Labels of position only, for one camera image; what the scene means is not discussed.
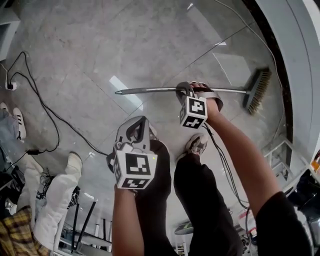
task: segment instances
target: person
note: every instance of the person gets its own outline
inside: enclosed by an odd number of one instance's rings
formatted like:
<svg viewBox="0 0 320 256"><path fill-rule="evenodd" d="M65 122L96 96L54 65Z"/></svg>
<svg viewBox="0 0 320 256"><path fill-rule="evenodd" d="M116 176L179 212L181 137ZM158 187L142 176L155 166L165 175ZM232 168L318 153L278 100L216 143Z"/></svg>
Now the person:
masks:
<svg viewBox="0 0 320 256"><path fill-rule="evenodd" d="M2 104L1 107L9 112L7 106ZM23 124L21 112L15 112L15 116L19 125ZM23 139L26 137L25 130L19 134ZM24 170L25 184L17 201L16 213L0 220L0 253L10 256L49 255L54 250L58 224L67 214L73 191L81 177L82 160L76 153L69 153L65 174L53 178L46 192L46 205L39 211L37 219L36 197L44 169L28 154L17 165Z"/></svg>
<svg viewBox="0 0 320 256"><path fill-rule="evenodd" d="M253 142L228 121L214 99L207 99L207 123L222 139L256 220L259 256L311 255L311 245L294 207ZM194 228L189 255L240 256L243 246L217 189L213 172L201 164L207 137L194 135L179 157L174 189ZM171 192L170 157L158 140L155 176L135 196L115 186L112 220L113 256L176 256L166 235L166 200Z"/></svg>

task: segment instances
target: forearm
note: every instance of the forearm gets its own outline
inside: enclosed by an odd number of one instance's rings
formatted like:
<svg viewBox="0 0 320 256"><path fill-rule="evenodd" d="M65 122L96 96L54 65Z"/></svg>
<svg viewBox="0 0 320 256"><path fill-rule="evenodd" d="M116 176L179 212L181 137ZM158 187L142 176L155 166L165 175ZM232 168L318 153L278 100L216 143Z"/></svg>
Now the forearm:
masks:
<svg viewBox="0 0 320 256"><path fill-rule="evenodd" d="M222 114L208 118L222 139L248 197L253 215L280 191L276 176L253 142Z"/></svg>
<svg viewBox="0 0 320 256"><path fill-rule="evenodd" d="M114 189L112 255L144 255L144 240L139 224L135 196L127 189Z"/></svg>

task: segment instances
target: yellow plaid fabric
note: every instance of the yellow plaid fabric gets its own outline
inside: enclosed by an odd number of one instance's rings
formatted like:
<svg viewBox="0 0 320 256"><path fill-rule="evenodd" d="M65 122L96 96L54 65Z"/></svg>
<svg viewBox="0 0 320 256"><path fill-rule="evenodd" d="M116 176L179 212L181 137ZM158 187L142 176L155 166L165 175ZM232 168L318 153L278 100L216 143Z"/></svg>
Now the yellow plaid fabric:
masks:
<svg viewBox="0 0 320 256"><path fill-rule="evenodd" d="M41 245L31 231L31 208L26 206L0 221L1 255L48 256L50 250Z"/></svg>

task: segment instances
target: marble floor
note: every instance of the marble floor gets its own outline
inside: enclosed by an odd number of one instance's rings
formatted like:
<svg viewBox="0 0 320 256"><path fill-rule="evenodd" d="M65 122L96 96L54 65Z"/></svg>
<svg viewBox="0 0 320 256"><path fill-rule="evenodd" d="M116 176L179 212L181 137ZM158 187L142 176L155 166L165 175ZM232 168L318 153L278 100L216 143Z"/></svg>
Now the marble floor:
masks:
<svg viewBox="0 0 320 256"><path fill-rule="evenodd" d="M250 27L261 32L240 0L223 0ZM20 51L28 61L43 100L68 120L101 151L110 153L117 127L130 117L144 115L175 158L192 135L179 126L180 104L174 93L133 96L114 94L119 88L175 87L183 81L202 81L211 87L242 88L256 68L269 66L270 85L255 116L242 108L243 96L220 93L222 113L262 149L272 139L283 113L281 90L272 58L263 43L226 7L213 0L34 0L22 6L21 24L7 64ZM26 73L22 61L16 70ZM25 148L53 148L57 134L26 81L6 92L10 106L24 116ZM67 125L57 121L60 145L37 160L52 173L61 173L69 151L83 160L80 229L91 203L97 200L88 231L101 218L112 219L115 177L106 158L93 150ZM217 143L227 153L222 141ZM240 210L211 142L201 157L216 177L217 186L237 220ZM245 195L233 166L235 183ZM168 199L167 227L187 219L174 190ZM75 207L68 212L72 224Z"/></svg>

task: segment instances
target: black shirt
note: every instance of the black shirt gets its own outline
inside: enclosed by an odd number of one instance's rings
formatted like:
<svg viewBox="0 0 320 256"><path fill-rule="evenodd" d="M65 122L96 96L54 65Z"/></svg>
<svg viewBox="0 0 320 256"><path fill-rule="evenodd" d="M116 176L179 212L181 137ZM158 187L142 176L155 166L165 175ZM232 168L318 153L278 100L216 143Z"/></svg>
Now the black shirt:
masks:
<svg viewBox="0 0 320 256"><path fill-rule="evenodd" d="M256 216L259 256L309 256L311 245L293 205L283 192L273 195Z"/></svg>

